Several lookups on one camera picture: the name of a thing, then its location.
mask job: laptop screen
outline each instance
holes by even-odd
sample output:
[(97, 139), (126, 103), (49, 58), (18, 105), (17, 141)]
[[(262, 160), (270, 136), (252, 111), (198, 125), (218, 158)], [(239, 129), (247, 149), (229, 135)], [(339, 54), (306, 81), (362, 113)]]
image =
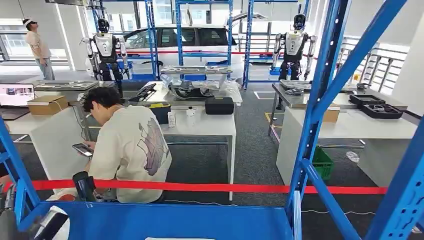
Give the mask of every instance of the laptop screen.
[(34, 85), (32, 84), (0, 84), (0, 105), (26, 107), (33, 100)]

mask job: smartphone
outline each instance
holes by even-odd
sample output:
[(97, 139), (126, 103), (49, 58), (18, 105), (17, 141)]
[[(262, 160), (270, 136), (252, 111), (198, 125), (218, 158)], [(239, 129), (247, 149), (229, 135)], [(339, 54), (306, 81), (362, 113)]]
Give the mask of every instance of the smartphone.
[(77, 150), (79, 153), (81, 153), (82, 155), (86, 156), (86, 157), (91, 157), (93, 156), (93, 150), (91, 148), (89, 148), (87, 145), (85, 145), (84, 143), (77, 143), (72, 145), (72, 147)]

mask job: robot leg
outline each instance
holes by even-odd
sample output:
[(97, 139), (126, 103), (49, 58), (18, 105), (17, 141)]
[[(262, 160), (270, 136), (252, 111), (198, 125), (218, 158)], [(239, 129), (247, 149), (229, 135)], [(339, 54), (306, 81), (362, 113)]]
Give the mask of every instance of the robot leg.
[[(286, 80), (287, 79), (287, 73), (289, 72), (288, 67), (289, 67), (289, 65), (287, 64), (286, 61), (281, 63), (278, 80)], [(278, 98), (278, 105), (275, 109), (277, 109), (277, 110), (283, 109), (283, 100), (281, 99), (281, 97)]]
[(112, 63), (111, 66), (112, 66), (113, 76), (115, 77), (115, 83), (116, 83), (116, 86), (118, 87), (119, 95), (122, 98), (123, 97), (123, 93), (122, 93), (122, 79), (123, 79), (123, 77), (122, 77), (121, 73), (119, 72), (118, 65), (117, 65), (116, 62)]
[(299, 80), (301, 65), (299, 62), (292, 63), (291, 69), (291, 80)]
[(109, 67), (105, 62), (102, 62), (98, 66), (100, 68), (100, 74), (103, 78), (103, 81), (112, 81), (111, 72), (109, 71)]
[(278, 80), (286, 80), (287, 79), (288, 66), (289, 65), (287, 64), (286, 61), (281, 63)]

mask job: car window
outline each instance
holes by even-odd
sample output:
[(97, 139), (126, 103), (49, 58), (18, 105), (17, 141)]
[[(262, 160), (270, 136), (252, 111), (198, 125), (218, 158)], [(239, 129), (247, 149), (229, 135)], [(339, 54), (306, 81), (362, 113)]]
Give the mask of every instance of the car window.
[[(183, 46), (195, 46), (196, 34), (194, 28), (183, 28), (181, 30), (181, 38)], [(161, 47), (176, 47), (177, 46), (177, 29), (163, 28)]]
[(147, 31), (141, 31), (127, 38), (127, 49), (146, 49), (150, 48), (149, 34)]
[(225, 28), (199, 28), (198, 34), (201, 46), (228, 45), (227, 31)]

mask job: gray pants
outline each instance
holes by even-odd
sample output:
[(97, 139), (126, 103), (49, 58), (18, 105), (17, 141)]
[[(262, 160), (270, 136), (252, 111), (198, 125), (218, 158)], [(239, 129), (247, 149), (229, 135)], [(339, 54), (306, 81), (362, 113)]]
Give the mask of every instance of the gray pants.
[(53, 73), (52, 61), (50, 61), (50, 57), (44, 58), (44, 60), (45, 64), (41, 64), (39, 58), (35, 59), (38, 66), (40, 67), (42, 75), (44, 76), (44, 80), (55, 80), (55, 74)]

